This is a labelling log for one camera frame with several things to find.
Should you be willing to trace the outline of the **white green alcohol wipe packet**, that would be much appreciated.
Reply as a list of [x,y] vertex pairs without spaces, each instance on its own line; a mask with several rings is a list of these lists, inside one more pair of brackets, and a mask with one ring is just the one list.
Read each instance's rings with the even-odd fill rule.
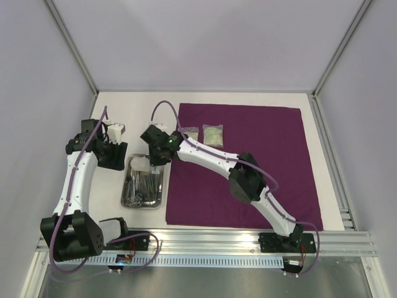
[[163,171],[162,166],[152,166],[151,167],[151,174],[161,174]]

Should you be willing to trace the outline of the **plain steel surgical scissors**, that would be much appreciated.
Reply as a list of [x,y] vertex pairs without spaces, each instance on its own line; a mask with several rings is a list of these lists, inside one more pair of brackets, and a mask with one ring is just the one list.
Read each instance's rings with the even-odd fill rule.
[[143,203],[142,193],[138,190],[139,183],[136,177],[132,176],[127,186],[127,206],[128,207],[141,207]]

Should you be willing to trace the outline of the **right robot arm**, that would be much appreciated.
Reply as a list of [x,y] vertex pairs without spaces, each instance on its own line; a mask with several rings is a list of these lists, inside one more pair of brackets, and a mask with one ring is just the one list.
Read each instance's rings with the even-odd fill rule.
[[302,244],[303,225],[276,200],[252,154],[223,152],[180,131],[169,135],[153,124],[140,138],[148,145],[149,160],[153,165],[165,165],[178,159],[219,174],[229,181],[230,191],[237,200],[253,205],[271,224],[284,250],[295,251]]

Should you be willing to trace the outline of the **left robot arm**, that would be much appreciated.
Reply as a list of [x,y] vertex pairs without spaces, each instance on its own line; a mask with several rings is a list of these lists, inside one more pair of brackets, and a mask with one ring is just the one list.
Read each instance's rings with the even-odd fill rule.
[[102,253],[106,244],[125,248],[130,241],[121,217],[100,221],[89,215],[92,179],[97,168],[123,171],[127,143],[123,124],[86,119],[81,132],[65,146],[67,172],[60,200],[40,231],[56,262],[86,259]]

